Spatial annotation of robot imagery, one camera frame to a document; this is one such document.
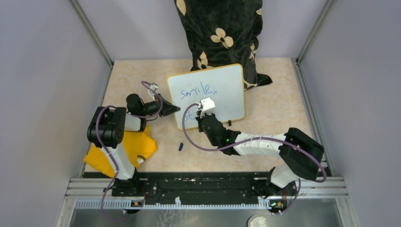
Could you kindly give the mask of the yellow-framed whiteboard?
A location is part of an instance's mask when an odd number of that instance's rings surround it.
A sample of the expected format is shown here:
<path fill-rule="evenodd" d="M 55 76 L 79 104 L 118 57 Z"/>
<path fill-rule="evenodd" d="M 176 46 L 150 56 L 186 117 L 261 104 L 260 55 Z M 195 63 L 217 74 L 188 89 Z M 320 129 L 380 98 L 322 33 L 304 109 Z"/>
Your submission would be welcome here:
<path fill-rule="evenodd" d="M 179 130 L 183 129 L 182 120 L 186 129 L 198 127 L 195 120 L 197 108 L 192 107 L 187 113 L 184 111 L 207 97 L 214 101 L 214 113 L 221 122 L 246 116 L 243 67 L 240 64 L 173 75 L 167 78 L 167 85 L 172 104 L 181 109 L 174 113 Z"/>

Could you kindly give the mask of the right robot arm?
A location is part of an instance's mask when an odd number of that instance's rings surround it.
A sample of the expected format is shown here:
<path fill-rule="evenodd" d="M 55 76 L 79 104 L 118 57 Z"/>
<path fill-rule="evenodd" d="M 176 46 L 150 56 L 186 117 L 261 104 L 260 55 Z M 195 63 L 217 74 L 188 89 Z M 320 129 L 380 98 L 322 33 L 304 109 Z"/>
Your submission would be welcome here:
<path fill-rule="evenodd" d="M 226 155 L 263 155 L 276 157 L 282 164 L 273 167 L 266 182 L 267 191 L 280 194 L 291 182 L 303 178 L 315 181 L 321 172 L 326 176 L 321 164 L 323 146 L 298 128 L 289 128 L 279 135 L 251 135 L 233 131 L 223 126 L 216 115 L 197 112 L 196 121 L 200 132 L 213 146 L 213 150 Z"/>

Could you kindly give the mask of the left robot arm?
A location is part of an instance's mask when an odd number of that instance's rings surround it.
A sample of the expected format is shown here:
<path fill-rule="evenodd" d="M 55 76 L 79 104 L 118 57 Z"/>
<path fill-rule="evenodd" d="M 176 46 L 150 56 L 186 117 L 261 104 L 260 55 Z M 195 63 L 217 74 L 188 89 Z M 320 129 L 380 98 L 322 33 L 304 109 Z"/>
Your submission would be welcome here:
<path fill-rule="evenodd" d="M 125 133 L 143 133 L 148 121 L 154 117 L 165 117 L 181 108 L 166 101 L 158 93 L 152 102 L 143 102 L 137 94 L 128 95 L 126 102 L 126 107 L 98 107 L 89 124 L 87 139 L 105 155 L 115 182 L 123 181 L 124 191 L 135 196 L 140 193 L 142 183 L 133 178 L 136 167 L 129 160 L 128 150 L 122 144 Z"/>

